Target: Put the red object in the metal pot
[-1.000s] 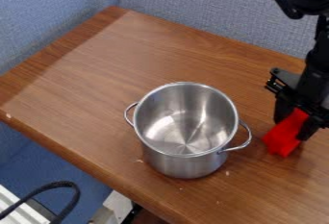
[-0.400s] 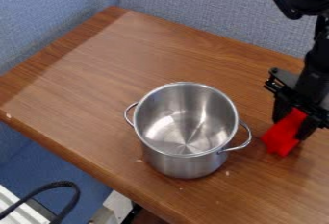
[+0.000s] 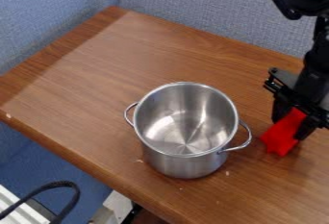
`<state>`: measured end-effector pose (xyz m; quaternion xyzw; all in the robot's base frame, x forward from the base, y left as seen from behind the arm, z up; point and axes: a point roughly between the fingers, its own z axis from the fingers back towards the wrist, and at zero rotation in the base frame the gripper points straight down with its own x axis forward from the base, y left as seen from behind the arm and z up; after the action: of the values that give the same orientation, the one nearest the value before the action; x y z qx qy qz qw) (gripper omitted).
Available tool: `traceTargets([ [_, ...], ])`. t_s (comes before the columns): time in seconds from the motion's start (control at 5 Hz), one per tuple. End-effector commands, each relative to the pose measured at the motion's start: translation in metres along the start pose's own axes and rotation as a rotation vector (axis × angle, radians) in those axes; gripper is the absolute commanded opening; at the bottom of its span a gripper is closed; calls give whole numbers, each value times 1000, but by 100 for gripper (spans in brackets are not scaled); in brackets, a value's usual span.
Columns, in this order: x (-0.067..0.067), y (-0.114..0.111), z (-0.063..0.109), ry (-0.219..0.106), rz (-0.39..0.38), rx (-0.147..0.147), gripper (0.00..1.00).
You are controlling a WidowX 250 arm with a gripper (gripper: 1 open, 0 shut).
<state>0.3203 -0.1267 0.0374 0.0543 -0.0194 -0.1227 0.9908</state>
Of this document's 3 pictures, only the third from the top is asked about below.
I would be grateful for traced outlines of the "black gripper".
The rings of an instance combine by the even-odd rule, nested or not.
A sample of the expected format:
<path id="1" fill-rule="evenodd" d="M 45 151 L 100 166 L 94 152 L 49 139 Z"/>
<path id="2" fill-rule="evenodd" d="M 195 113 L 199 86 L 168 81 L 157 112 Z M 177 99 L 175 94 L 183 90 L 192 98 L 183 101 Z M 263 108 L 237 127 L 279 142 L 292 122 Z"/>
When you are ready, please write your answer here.
<path id="1" fill-rule="evenodd" d="M 294 134 L 296 140 L 303 140 L 318 127 L 329 127 L 329 73 L 303 69 L 299 74 L 292 74 L 271 67 L 263 87 L 274 94 L 274 123 L 291 108 L 307 115 Z"/>

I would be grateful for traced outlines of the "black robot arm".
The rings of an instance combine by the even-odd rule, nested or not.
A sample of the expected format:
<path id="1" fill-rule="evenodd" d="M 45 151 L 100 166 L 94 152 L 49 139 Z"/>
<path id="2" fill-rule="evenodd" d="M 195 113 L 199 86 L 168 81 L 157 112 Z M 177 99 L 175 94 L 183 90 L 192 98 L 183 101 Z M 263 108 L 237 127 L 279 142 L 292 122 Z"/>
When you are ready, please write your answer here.
<path id="1" fill-rule="evenodd" d="M 263 86 L 274 94 L 271 119 L 278 125 L 292 113 L 303 118 L 291 131 L 303 140 L 316 129 L 329 130 L 329 0 L 271 0 L 286 19 L 312 20 L 308 49 L 298 73 L 271 67 Z"/>

